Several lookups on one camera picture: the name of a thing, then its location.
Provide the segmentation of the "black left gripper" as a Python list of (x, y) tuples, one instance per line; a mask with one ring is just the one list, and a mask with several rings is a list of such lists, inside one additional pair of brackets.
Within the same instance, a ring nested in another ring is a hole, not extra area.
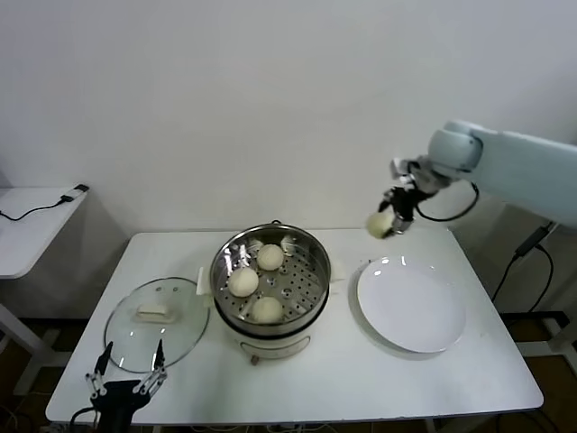
[(96, 427), (98, 433), (128, 432), (134, 413), (149, 403), (149, 396), (153, 396), (168, 377), (163, 342), (160, 339), (152, 358), (152, 370), (140, 382), (131, 380), (105, 383), (105, 370), (112, 348), (113, 342), (109, 342), (97, 358), (93, 371), (85, 374), (92, 405), (100, 414)]

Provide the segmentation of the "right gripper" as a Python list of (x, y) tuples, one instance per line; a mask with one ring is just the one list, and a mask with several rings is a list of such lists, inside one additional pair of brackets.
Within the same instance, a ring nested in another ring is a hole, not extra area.
[(394, 235), (402, 235), (413, 224), (412, 219), (406, 220), (403, 217), (413, 217), (418, 204), (425, 200), (427, 200), (427, 193), (416, 183), (409, 182), (385, 191), (379, 203), (378, 212), (382, 213), (392, 205), (395, 216), (391, 223), (391, 230)]

